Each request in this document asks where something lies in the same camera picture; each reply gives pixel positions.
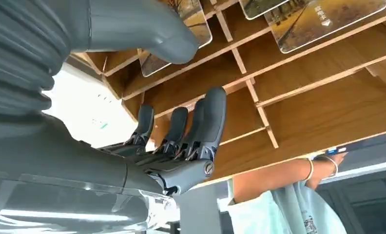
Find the person's left hand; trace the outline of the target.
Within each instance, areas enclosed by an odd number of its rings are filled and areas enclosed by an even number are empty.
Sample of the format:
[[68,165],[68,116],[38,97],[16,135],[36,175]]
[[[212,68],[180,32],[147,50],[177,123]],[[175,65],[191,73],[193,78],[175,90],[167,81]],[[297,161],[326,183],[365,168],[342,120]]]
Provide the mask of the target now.
[[335,176],[346,154],[347,153],[340,153],[315,157],[313,159],[314,172],[312,177],[306,182],[306,186],[315,190],[323,179]]

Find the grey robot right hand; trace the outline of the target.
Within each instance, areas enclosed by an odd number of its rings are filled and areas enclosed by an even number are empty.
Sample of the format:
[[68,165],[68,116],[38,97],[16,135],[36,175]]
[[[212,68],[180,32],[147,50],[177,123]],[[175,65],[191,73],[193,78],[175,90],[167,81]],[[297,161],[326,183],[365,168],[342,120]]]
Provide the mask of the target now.
[[168,221],[181,195],[209,178],[227,95],[210,89],[194,110],[174,110],[161,146],[146,152],[154,110],[131,137],[93,148],[45,114],[54,75],[72,52],[142,48],[169,63],[199,42],[156,0],[0,0],[0,234],[123,234]]

